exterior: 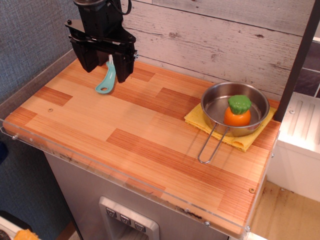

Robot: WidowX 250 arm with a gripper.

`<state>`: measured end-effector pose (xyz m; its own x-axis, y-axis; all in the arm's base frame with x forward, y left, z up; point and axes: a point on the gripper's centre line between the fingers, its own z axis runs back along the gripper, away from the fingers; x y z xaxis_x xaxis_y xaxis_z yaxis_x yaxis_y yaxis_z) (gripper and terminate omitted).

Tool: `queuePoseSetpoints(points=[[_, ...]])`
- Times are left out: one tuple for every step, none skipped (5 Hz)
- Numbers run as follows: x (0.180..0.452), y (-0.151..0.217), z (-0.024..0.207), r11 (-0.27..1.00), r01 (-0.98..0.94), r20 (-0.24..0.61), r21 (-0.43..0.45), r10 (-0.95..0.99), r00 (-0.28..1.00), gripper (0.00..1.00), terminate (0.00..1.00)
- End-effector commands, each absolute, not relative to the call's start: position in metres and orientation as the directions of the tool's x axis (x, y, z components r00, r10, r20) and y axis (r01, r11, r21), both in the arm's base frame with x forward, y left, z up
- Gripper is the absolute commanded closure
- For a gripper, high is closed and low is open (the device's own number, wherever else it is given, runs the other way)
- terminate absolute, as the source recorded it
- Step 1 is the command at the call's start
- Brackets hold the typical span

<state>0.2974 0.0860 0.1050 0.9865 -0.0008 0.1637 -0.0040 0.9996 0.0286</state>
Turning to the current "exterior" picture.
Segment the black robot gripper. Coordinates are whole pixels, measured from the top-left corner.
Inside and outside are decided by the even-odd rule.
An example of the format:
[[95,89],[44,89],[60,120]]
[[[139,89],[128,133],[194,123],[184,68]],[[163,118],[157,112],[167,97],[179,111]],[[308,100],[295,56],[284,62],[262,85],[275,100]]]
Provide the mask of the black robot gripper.
[[117,81],[124,83],[134,71],[136,38],[123,27],[132,2],[123,10],[120,0],[75,0],[80,19],[68,19],[69,40],[83,67],[90,73],[112,55]]

